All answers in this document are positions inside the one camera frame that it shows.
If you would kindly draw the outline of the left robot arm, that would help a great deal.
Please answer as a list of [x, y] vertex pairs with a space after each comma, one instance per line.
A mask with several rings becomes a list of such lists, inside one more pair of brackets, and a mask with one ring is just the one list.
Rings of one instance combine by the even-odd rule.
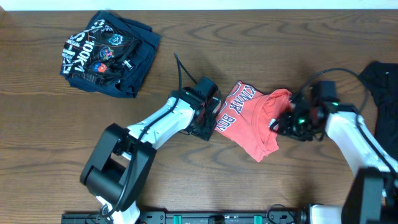
[[102, 133], [80, 175], [80, 182], [102, 204], [88, 223], [135, 223], [136, 205], [157, 150], [183, 131], [208, 141], [216, 126], [221, 100], [217, 85], [206, 77], [194, 87], [171, 92], [166, 104], [143, 121], [123, 128], [115, 123]]

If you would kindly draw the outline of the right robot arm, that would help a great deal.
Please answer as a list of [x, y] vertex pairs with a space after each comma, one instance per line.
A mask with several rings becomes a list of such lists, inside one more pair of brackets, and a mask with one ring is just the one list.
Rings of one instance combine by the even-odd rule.
[[316, 82], [309, 99], [299, 94], [292, 104], [269, 129], [302, 142], [329, 137], [354, 175], [342, 206], [309, 205], [294, 223], [397, 223], [397, 161], [369, 132], [359, 110], [340, 103], [332, 81]]

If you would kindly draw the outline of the coral red t-shirt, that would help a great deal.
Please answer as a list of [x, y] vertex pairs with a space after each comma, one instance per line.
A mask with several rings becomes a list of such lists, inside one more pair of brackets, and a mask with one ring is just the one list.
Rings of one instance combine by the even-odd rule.
[[277, 151], [277, 133], [270, 126], [291, 109], [291, 92], [278, 89], [265, 95], [238, 81], [227, 95], [216, 117], [215, 130], [236, 142], [255, 161]]

